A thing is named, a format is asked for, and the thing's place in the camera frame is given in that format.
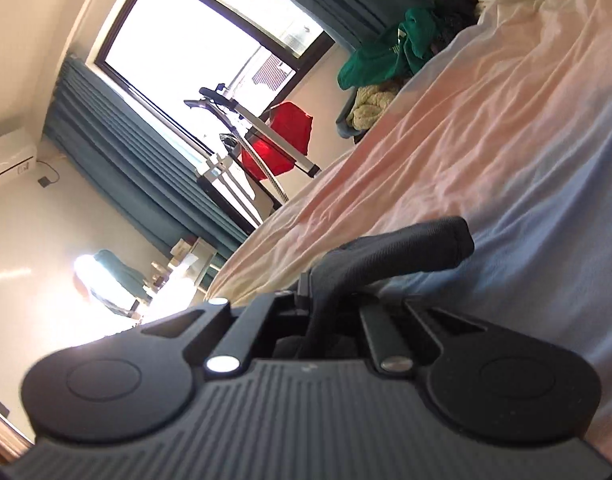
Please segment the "black framed window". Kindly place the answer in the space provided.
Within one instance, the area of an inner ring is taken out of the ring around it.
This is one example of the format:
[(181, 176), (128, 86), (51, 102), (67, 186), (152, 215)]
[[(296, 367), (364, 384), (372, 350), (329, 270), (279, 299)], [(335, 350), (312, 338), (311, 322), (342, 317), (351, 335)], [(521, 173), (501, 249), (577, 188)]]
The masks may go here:
[(187, 104), (201, 88), (222, 87), (265, 116), (332, 44), (291, 0), (126, 0), (96, 64), (178, 136), (214, 154), (225, 127)]

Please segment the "black clothing pile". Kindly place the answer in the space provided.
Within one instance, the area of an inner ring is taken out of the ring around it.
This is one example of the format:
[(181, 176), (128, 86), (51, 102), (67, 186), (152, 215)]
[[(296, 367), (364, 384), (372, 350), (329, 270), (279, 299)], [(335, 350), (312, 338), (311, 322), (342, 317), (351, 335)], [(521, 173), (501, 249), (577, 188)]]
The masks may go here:
[(444, 50), (463, 29), (477, 23), (478, 0), (435, 0), (430, 13), (435, 23), (433, 54)]

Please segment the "red bag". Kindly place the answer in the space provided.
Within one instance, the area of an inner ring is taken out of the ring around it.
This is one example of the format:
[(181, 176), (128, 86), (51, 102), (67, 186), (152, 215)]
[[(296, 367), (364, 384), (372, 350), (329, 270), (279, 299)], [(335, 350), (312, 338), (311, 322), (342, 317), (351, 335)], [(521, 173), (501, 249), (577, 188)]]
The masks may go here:
[(236, 104), (236, 111), (253, 126), (250, 145), (254, 153), (243, 150), (241, 162), (255, 179), (264, 180), (267, 177), (258, 162), (263, 162), (273, 177), (285, 174), (294, 167), (311, 178), (320, 173), (319, 166), (307, 157), (312, 116), (304, 110), (284, 101), (271, 107), (266, 122), (241, 104)]

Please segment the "green sweatshirt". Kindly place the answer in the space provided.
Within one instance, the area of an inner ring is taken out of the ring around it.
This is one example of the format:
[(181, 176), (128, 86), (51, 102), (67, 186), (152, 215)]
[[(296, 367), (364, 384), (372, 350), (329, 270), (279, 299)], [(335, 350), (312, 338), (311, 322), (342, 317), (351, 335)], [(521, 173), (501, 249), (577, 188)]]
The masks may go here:
[(342, 90), (383, 84), (416, 74), (434, 53), (437, 32), (433, 14), (411, 8), (404, 18), (357, 49), (338, 72)]

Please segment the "cream knitted garment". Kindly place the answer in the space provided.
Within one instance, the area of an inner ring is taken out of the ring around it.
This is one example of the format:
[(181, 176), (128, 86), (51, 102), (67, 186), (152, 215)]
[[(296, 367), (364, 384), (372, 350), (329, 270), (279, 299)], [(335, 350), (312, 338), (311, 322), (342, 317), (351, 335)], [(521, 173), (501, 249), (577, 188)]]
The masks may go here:
[(369, 130), (396, 98), (400, 85), (396, 81), (357, 89), (352, 108), (346, 116), (346, 124), (357, 131)]

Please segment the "silver tripod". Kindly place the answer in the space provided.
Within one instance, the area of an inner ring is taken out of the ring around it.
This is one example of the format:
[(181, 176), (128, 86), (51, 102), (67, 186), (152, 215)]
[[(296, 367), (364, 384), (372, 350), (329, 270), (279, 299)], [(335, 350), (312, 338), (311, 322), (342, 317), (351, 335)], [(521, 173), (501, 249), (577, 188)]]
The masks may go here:
[[(199, 184), (219, 207), (230, 209), (244, 217), (262, 209), (255, 203), (258, 194), (268, 197), (271, 210), (285, 204), (289, 195), (282, 188), (279, 176), (273, 177), (263, 162), (258, 164), (267, 176), (264, 180), (255, 179), (243, 168), (242, 151), (254, 153), (250, 145), (253, 126), (236, 111), (236, 104), (241, 103), (225, 95), (223, 84), (214, 90), (203, 87), (197, 99), (184, 100), (187, 108), (205, 110), (226, 129), (220, 136), (226, 154), (210, 156), (205, 165), (196, 170)], [(266, 122), (269, 112), (270, 109), (259, 118)]]

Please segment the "teal curtain left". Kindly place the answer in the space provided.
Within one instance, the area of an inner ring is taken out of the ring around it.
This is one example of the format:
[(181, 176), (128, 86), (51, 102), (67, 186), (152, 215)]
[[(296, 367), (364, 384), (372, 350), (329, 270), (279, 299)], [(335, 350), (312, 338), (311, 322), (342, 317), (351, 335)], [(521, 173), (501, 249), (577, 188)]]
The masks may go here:
[(79, 58), (60, 68), (44, 136), (163, 254), (195, 236), (227, 259), (248, 238), (200, 188), (192, 163)]

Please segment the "pastel tie-dye bed sheet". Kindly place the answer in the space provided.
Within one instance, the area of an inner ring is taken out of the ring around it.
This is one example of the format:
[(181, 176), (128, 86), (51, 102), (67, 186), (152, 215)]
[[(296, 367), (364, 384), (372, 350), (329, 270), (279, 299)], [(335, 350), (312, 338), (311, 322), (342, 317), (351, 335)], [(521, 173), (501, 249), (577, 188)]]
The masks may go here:
[(612, 0), (492, 0), (208, 292), (242, 306), (349, 240), (448, 216), (474, 254), (380, 292), (581, 354), (603, 391), (587, 438), (612, 460)]

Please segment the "white air conditioner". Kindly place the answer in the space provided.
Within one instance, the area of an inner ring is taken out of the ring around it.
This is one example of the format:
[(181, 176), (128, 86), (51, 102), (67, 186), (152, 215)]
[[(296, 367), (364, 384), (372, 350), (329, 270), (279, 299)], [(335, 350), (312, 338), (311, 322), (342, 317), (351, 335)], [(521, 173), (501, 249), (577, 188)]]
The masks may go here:
[(37, 144), (24, 128), (0, 136), (0, 185), (33, 170), (37, 161)]

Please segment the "white desk with items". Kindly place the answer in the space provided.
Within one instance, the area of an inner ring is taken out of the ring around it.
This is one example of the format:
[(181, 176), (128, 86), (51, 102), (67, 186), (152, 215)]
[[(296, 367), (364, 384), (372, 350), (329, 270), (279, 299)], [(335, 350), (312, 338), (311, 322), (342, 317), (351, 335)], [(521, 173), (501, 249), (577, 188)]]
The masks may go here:
[(189, 307), (198, 292), (204, 294), (201, 285), (209, 270), (219, 271), (214, 263), (217, 249), (202, 238), (193, 244), (182, 238), (170, 250), (172, 258), (164, 266), (151, 263), (152, 278), (144, 284), (150, 297), (150, 305), (184, 310)]

